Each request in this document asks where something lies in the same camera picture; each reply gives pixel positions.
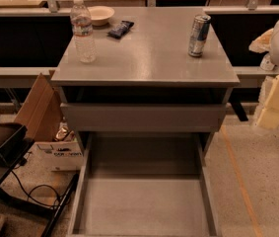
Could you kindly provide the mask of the clear plastic water bottle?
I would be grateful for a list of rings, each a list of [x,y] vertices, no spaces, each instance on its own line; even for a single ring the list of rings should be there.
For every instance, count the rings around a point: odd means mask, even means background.
[[[83,0],[73,0],[73,2],[70,21],[77,55],[81,62],[91,63],[96,60],[91,14]]]

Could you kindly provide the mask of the grey drawer cabinet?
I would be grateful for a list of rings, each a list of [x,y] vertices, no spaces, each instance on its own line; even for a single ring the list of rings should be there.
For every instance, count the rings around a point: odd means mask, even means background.
[[[118,8],[117,21],[134,23],[122,39],[106,30],[95,33],[98,56],[81,63],[74,48],[60,61],[52,81],[67,104],[225,105],[239,80],[215,34],[195,58],[187,46],[194,8]],[[89,137],[95,133],[195,133],[205,160],[217,131],[134,132],[76,131],[86,162]]]

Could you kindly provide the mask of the open grey middle drawer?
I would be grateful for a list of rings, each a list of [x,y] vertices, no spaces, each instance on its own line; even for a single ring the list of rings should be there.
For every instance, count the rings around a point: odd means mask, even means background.
[[[92,134],[66,237],[222,237],[199,136]]]

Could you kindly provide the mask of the white printed box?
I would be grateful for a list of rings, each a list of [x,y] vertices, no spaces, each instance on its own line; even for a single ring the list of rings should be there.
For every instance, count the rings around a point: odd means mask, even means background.
[[[51,171],[80,170],[84,162],[77,141],[37,142],[36,151]]]

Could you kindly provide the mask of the grey shelf rail right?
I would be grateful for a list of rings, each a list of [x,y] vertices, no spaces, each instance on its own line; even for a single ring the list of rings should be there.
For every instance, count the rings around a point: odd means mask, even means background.
[[[275,77],[279,74],[278,68],[268,71],[259,66],[236,66],[234,71],[240,80],[239,88],[260,88],[267,76]]]

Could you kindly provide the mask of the silver blue energy drink can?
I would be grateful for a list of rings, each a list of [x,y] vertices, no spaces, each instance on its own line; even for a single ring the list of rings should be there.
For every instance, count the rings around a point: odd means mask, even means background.
[[[190,56],[200,57],[202,55],[210,23],[211,17],[209,15],[196,15],[194,17],[188,46]]]

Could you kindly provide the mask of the brown cardboard box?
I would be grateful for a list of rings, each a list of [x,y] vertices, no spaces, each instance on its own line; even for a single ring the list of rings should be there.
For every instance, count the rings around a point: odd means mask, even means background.
[[[44,75],[39,74],[18,111],[15,122],[24,125],[27,128],[27,137],[34,141],[51,141],[63,119],[60,104],[58,92]]]

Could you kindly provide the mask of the grey shelf rail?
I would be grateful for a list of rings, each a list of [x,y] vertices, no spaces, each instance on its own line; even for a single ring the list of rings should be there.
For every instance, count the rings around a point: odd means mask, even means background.
[[[279,74],[278,68],[268,71],[259,66],[236,66],[234,71],[240,80],[239,88],[260,88],[267,76],[275,77]]]
[[[49,79],[52,67],[0,67],[0,88],[30,88],[39,74]]]

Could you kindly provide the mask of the grey shelf rail left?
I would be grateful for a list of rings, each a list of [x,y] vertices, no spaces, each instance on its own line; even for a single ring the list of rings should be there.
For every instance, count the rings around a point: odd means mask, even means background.
[[[49,79],[52,67],[0,67],[0,88],[30,88],[39,74]]]

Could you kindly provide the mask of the closed grey top drawer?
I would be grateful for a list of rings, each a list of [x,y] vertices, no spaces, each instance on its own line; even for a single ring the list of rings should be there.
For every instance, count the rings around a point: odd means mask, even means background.
[[[225,105],[61,104],[76,131],[212,132],[226,115]]]

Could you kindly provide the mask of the dark blue snack packet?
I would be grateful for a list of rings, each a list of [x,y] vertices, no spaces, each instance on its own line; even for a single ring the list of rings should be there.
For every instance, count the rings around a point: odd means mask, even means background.
[[[107,35],[114,39],[120,40],[124,35],[126,35],[130,29],[134,26],[131,21],[121,21],[116,27],[111,29]]]

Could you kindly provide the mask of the beige paper bowl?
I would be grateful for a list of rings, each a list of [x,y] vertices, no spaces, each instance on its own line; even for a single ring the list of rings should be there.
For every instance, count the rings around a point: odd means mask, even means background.
[[[93,6],[89,8],[92,24],[94,26],[104,26],[114,15],[114,10],[108,6]]]

